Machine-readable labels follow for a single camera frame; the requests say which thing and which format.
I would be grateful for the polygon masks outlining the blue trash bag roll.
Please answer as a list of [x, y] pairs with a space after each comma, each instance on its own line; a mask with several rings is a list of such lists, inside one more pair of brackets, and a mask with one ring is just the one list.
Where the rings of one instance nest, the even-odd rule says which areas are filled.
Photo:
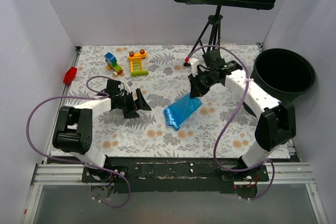
[[186, 94], [163, 110], [166, 125], [178, 131], [181, 124], [201, 105], [200, 98], [190, 98], [190, 93]]

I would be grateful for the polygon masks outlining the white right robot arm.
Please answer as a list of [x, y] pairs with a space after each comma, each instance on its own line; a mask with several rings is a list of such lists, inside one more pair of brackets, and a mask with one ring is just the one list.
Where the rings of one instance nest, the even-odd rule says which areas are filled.
[[257, 174], [257, 167], [266, 162], [267, 157], [280, 145], [287, 143], [296, 136], [295, 107], [290, 102], [281, 102], [263, 90], [249, 77], [248, 69], [236, 57], [234, 61], [226, 62], [220, 55], [221, 46], [210, 46], [210, 51], [203, 54], [205, 65], [194, 58], [191, 52], [184, 65], [190, 66], [192, 73], [188, 79], [191, 85], [190, 97], [204, 96], [215, 84], [222, 84], [240, 98], [234, 113], [230, 116], [224, 129], [243, 104], [251, 109], [258, 120], [255, 130], [255, 142], [243, 154], [235, 168], [222, 170], [238, 173], [242, 180], [251, 180]]

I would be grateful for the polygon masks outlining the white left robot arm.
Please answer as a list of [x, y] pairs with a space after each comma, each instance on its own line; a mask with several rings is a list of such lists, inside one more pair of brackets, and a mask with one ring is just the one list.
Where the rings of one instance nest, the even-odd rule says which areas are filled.
[[62, 106], [53, 135], [53, 147], [69, 153], [85, 164], [96, 166], [93, 175], [100, 182], [111, 178], [105, 165], [106, 156], [93, 145], [93, 121], [106, 112], [118, 109], [125, 119], [136, 119], [138, 110], [151, 111], [139, 88], [133, 98], [127, 84], [108, 79], [106, 88], [97, 97], [76, 106]]

